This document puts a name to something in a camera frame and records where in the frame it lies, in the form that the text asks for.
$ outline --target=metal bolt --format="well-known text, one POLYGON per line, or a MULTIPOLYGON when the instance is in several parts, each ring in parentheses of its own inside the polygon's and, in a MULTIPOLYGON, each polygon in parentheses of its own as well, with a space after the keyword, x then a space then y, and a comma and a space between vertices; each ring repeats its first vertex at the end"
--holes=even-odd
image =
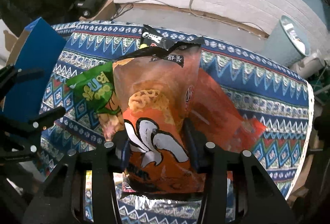
POLYGON ((75 149, 70 149, 70 150, 68 150, 68 155, 69 156, 73 156, 73 155, 75 155, 77 153, 77 151, 75 150, 75 149))
POLYGON ((35 145, 32 145, 30 147, 30 150, 31 150, 31 152, 36 152, 37 151, 37 147, 35 145))
POLYGON ((206 145, 206 147, 209 148, 209 149, 213 149, 213 148, 216 147, 215 143, 213 143, 213 142, 207 142, 205 145, 206 145))
POLYGON ((113 147, 113 142, 112 141, 107 141, 107 142, 104 143, 104 146, 106 148, 111 148, 111 147, 113 147))
POLYGON ((245 157, 250 157, 252 155, 252 153, 249 150, 243 150, 243 155, 245 157))
POLYGON ((83 15, 88 16, 88 15, 90 15, 90 13, 89 13, 89 11, 84 11, 83 15))

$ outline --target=light blue trash can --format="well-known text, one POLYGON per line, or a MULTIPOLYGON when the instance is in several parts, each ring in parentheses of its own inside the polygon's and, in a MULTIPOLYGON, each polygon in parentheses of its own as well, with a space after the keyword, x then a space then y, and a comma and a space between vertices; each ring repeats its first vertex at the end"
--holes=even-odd
POLYGON ((283 66, 291 66, 311 54, 307 36, 289 17, 283 15, 260 53, 283 66))

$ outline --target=tablecloth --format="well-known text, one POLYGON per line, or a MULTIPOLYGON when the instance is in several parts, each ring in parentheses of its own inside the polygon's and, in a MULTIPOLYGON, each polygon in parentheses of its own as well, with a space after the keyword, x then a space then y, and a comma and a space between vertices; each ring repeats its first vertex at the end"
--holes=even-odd
MULTIPOLYGON (((137 50, 142 31, 141 25, 111 21, 74 22, 53 28, 68 41, 53 69, 41 111, 61 105, 67 113, 42 133, 43 151, 38 167, 46 175, 69 149, 83 152, 105 141, 94 111, 87 109, 83 99, 74 103, 66 80, 137 50)), ((173 40, 196 37, 164 28, 156 30, 173 40)), ((244 118, 255 117, 267 127, 250 150, 283 196, 288 197, 302 168, 311 133, 314 96, 310 85, 286 67, 209 37, 205 37, 200 66, 221 85, 244 118)), ((153 211, 147 210, 150 202, 144 207, 133 206, 133 201, 141 203, 141 199, 130 196, 124 202, 118 201, 128 223, 160 223, 163 219, 168 223, 174 219, 177 223, 194 223, 198 216, 198 204, 153 211)), ((90 208, 86 207, 86 215, 92 219, 87 212, 90 208)), ((232 209, 229 204, 229 218, 232 209)))

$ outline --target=green snack bag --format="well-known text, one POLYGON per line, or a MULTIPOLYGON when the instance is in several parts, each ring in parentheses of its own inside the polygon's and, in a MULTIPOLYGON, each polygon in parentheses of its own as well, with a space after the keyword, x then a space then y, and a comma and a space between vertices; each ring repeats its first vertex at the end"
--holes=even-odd
POLYGON ((75 102, 86 99, 88 109, 111 115, 120 111, 119 107, 112 110, 110 106, 106 106, 113 95, 116 95, 113 86, 112 62, 84 71, 67 80, 66 84, 72 89, 75 102))

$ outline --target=black label with chinese characters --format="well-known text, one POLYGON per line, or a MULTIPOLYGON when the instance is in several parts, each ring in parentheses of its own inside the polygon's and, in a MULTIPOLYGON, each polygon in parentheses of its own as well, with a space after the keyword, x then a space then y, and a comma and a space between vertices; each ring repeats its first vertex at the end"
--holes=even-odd
MULTIPOLYGON (((160 58, 152 57, 150 59, 150 62, 154 62, 154 61, 158 61, 158 60, 160 60, 160 58)), ((179 66, 184 67, 184 57, 182 55, 167 55, 163 58, 163 60, 172 61, 172 62, 178 64, 179 66)))

